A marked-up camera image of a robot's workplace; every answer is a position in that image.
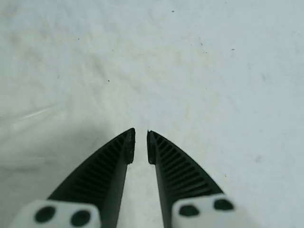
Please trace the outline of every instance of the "white floor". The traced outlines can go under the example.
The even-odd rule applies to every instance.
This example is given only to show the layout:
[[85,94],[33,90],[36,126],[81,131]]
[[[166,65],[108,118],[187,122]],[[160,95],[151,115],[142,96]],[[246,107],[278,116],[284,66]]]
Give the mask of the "white floor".
[[304,1],[0,1],[0,224],[136,128],[118,228],[161,228],[146,132],[265,228],[303,227]]

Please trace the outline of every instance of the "white surface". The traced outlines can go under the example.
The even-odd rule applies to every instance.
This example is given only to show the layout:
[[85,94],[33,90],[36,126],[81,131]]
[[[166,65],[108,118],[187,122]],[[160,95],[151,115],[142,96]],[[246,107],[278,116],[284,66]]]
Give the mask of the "white surface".
[[[44,207],[55,208],[55,213],[49,221],[38,223],[36,213]],[[101,228],[98,208],[91,204],[60,202],[54,200],[35,200],[20,209],[9,228],[75,228],[71,220],[76,212],[85,210],[90,218],[82,228]]]
[[[214,208],[216,200],[228,200],[232,203],[232,210]],[[184,216],[180,214],[182,206],[192,205],[198,210],[198,215]],[[182,199],[172,207],[173,228],[257,228],[246,210],[239,207],[232,199],[224,194],[205,197]]]
[[162,227],[147,129],[262,227],[302,227],[303,12],[302,0],[2,0],[0,224],[135,127],[118,228]]

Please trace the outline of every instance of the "black plastic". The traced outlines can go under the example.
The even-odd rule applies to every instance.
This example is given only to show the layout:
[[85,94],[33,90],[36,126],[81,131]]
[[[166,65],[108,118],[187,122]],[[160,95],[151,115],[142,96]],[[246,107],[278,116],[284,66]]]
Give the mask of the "black plastic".
[[184,198],[223,193],[184,151],[153,131],[147,135],[148,161],[156,168],[164,228],[171,228],[173,203]]
[[94,204],[99,209],[103,228],[115,228],[134,146],[135,130],[131,128],[86,159],[48,199]]

